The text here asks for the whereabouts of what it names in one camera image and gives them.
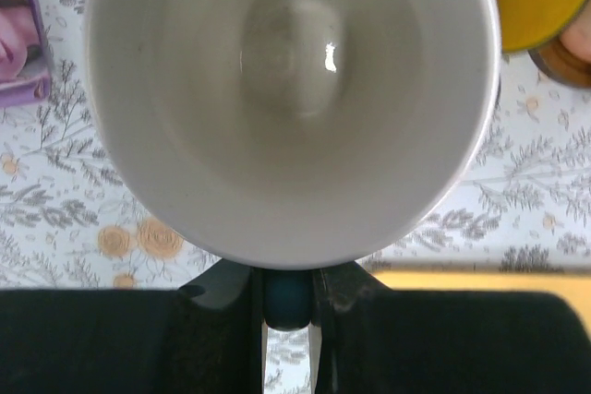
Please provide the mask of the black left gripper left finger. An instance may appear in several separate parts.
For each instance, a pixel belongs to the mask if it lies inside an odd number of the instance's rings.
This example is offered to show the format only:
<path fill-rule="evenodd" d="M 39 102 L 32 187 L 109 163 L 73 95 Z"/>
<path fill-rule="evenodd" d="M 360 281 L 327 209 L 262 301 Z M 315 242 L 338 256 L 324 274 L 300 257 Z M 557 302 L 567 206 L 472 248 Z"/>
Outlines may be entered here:
<path fill-rule="evenodd" d="M 261 289 L 222 260 L 176 290 L 4 290 L 1 389 L 259 393 Z"/>

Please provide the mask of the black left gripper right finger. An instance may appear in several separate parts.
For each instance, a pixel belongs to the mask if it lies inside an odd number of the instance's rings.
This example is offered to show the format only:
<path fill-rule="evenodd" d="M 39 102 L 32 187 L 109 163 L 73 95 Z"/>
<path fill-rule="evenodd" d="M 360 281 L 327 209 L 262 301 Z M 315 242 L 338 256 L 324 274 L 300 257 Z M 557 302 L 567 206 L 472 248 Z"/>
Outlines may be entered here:
<path fill-rule="evenodd" d="M 391 289 L 315 270 L 318 393 L 586 393 L 590 339 L 559 296 Z"/>

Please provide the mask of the white blue-handled mug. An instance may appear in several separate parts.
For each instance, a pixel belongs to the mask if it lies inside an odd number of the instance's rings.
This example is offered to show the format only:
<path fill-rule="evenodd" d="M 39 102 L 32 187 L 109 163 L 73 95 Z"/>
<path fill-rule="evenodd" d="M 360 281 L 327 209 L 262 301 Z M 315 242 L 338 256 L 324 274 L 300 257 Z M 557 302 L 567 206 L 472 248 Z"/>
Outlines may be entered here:
<path fill-rule="evenodd" d="M 311 271 L 409 234 L 463 178 L 500 80 L 495 0 L 87 0 L 86 88 L 125 185 L 265 269 L 275 328 Z"/>

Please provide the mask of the brown wooden coaster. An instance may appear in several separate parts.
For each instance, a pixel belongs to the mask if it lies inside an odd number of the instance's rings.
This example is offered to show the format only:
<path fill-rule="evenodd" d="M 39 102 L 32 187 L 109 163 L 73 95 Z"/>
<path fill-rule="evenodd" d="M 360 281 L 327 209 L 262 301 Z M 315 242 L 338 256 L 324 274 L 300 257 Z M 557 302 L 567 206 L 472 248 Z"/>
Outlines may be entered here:
<path fill-rule="evenodd" d="M 568 87 L 590 89 L 590 63 L 573 55 L 559 38 L 530 50 L 528 54 L 548 78 Z"/>

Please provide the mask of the light pink mug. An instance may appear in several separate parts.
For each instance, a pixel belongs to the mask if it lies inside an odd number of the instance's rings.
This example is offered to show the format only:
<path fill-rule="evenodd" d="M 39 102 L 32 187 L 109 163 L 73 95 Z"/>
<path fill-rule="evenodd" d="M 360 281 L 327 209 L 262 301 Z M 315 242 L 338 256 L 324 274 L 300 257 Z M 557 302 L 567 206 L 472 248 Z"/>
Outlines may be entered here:
<path fill-rule="evenodd" d="M 591 54 L 590 30 L 590 9 L 585 9 L 560 36 L 561 43 L 567 51 L 587 63 L 590 62 Z"/>

